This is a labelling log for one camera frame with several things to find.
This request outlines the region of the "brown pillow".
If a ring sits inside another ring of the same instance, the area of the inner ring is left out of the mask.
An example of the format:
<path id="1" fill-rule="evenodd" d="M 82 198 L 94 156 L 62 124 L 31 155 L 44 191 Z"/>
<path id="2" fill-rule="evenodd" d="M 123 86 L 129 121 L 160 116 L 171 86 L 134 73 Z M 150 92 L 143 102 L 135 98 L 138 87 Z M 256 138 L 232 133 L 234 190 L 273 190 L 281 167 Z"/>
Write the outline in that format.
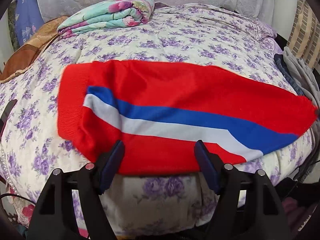
<path id="1" fill-rule="evenodd" d="M 8 59 L 1 72 L 1 83 L 25 73 L 41 53 L 58 37 L 58 26 L 68 18 L 61 16 L 45 23 L 23 46 Z"/>

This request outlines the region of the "pink floral bedsheet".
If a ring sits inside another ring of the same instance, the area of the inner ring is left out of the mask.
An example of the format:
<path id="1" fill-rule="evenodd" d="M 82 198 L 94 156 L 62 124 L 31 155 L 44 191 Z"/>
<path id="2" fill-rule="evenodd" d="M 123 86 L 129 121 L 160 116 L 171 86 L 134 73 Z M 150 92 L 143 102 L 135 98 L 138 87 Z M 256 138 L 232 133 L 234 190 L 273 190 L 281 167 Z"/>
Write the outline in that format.
<path id="1" fill-rule="evenodd" d="M 35 202 L 33 200 L 23 199 L 22 197 L 9 197 L 9 203 L 14 206 L 17 213 L 18 222 L 29 228 L 30 221 L 35 209 Z"/>

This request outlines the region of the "purple floral bed quilt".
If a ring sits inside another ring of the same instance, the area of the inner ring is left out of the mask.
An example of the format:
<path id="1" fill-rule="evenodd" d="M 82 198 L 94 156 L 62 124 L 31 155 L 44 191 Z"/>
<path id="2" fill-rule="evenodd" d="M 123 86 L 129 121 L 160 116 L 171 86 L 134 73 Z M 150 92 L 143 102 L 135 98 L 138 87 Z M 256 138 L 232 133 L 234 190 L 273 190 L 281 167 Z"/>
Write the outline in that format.
<path id="1" fill-rule="evenodd" d="M 212 5 L 156 9 L 131 28 L 57 38 L 24 74 L 1 84 L 1 109 L 12 109 L 1 138 L 1 176 L 17 197 L 36 201 L 54 168 L 72 171 L 86 158 L 57 134 L 57 93 L 65 66 L 108 60 L 216 65 L 288 91 L 273 56 L 275 32 L 259 20 Z M 201 174 L 165 178 L 116 176 L 101 201 L 119 236 L 173 233 L 207 223 L 218 197 Z"/>

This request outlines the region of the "grey folded garment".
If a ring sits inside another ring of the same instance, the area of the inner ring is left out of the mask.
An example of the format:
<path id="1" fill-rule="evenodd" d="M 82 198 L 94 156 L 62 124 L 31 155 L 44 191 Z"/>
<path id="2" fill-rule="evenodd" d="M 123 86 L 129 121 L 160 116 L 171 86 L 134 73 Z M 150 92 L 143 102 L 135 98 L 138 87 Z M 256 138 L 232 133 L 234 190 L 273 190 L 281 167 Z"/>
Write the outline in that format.
<path id="1" fill-rule="evenodd" d="M 296 58 L 289 47 L 284 47 L 283 58 L 295 83 L 304 95 L 319 108 L 319 85 L 311 68 L 306 65 L 303 59 Z"/>

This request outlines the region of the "beige brick pattern curtain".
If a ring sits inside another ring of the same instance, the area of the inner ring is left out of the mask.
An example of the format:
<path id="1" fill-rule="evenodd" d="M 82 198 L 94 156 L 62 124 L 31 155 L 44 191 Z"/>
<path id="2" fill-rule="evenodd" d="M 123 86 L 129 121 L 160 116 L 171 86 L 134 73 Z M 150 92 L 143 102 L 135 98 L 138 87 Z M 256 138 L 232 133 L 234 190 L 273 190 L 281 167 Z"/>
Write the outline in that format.
<path id="1" fill-rule="evenodd" d="M 319 71 L 319 20 L 306 0 L 297 1 L 297 10 L 287 42 L 297 58 Z"/>

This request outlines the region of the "red blue white pants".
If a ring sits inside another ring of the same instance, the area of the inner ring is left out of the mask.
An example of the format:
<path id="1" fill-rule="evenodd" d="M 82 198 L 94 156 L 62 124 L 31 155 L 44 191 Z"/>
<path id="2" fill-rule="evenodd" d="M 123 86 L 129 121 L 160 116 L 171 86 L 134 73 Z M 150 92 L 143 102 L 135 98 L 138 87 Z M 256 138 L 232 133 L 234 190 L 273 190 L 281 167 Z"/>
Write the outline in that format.
<path id="1" fill-rule="evenodd" d="M 226 163 L 245 163 L 292 144 L 317 115 L 305 96 L 183 62 L 70 64 L 57 96 L 59 136 L 92 162 L 122 141 L 125 176 L 198 172 L 198 140 Z"/>

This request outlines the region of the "folded teal floral blanket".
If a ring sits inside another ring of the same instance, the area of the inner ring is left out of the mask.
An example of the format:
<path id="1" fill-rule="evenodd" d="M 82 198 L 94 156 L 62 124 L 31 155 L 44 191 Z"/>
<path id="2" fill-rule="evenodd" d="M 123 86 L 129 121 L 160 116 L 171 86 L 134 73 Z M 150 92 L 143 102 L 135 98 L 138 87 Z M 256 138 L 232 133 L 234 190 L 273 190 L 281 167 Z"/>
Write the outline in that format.
<path id="1" fill-rule="evenodd" d="M 57 32 L 69 38 L 96 29 L 135 27 L 148 23 L 154 8 L 154 0 L 102 1 L 74 13 L 58 26 Z"/>

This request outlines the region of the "blue patterned mattress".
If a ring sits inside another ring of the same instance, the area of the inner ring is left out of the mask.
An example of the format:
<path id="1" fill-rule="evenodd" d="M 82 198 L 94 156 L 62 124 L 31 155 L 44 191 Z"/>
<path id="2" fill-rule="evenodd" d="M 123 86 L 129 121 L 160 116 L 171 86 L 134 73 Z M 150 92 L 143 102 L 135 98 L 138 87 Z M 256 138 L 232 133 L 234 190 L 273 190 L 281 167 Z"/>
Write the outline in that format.
<path id="1" fill-rule="evenodd" d="M 24 45 L 44 24 L 37 0 L 16 0 L 15 34 Z"/>

